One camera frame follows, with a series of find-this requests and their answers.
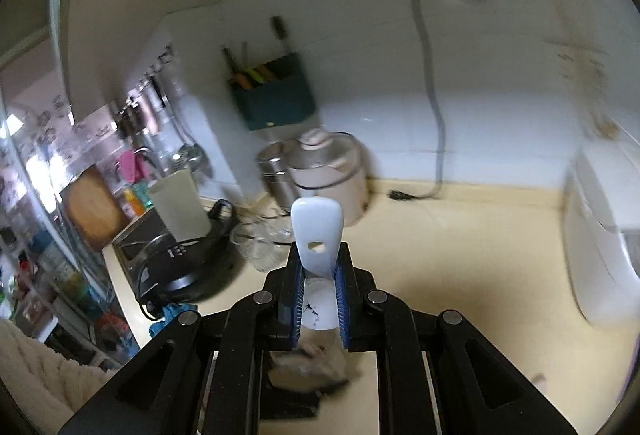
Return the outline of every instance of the countertop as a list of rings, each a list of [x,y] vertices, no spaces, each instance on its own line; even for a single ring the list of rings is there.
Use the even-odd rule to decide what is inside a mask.
[[[526,377],[544,376],[546,397],[580,435],[596,433],[622,394],[640,327],[595,329],[580,314],[564,261],[557,196],[478,187],[461,194],[423,202],[372,195],[364,218],[344,231],[353,264],[413,309],[459,310]],[[145,345],[150,322],[113,249],[103,253],[126,319]],[[226,290],[198,303],[199,312],[231,307],[261,289],[264,277],[246,264]],[[322,401],[318,418],[304,426],[263,422],[260,432],[376,433],[375,355],[349,357],[358,377]]]

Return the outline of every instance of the white tile wall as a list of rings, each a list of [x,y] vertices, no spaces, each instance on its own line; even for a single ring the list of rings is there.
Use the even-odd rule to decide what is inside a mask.
[[[612,115],[640,130],[640,15],[633,3],[560,1],[581,24],[574,36],[561,25],[558,0],[423,0],[448,128],[448,179],[562,186],[584,140],[579,97],[558,60],[558,43],[572,38],[596,49],[593,57],[605,66]],[[252,185],[249,162],[260,144],[233,109],[218,51],[224,42],[238,56],[247,40],[250,62],[279,56],[274,14],[284,17],[302,54],[321,123],[356,135],[374,176],[433,177],[436,135],[409,0],[223,0],[178,14],[189,37],[190,88],[234,176],[248,174],[237,184]]]

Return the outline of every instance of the blue rag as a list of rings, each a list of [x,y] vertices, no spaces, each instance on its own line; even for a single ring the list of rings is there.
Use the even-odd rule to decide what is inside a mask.
[[[187,310],[198,310],[198,308],[190,303],[170,303],[169,305],[165,305],[162,307],[164,319],[151,323],[149,326],[149,335],[152,338],[157,336],[158,333],[169,325],[175,317],[177,317],[181,312],[185,312]]]

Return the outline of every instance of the silver screw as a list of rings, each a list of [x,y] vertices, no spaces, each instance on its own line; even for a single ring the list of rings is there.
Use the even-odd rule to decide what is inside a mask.
[[[178,323],[183,327],[193,325],[196,321],[198,321],[198,313],[192,310],[185,310],[180,313],[180,316],[178,316]]]
[[[442,315],[442,319],[444,319],[445,323],[449,325],[460,325],[462,323],[462,316],[457,310],[447,310]]]
[[[259,290],[254,294],[254,301],[258,305],[264,305],[265,303],[269,303],[273,299],[273,294],[271,294],[268,290]]]
[[[388,296],[386,292],[381,290],[372,290],[367,294],[367,298],[371,303],[385,303]]]

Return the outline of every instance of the cutting board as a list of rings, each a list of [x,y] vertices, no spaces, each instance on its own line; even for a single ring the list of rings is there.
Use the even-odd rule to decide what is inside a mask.
[[[129,219],[104,181],[96,165],[84,170],[60,192],[69,219],[92,250],[104,249]]]

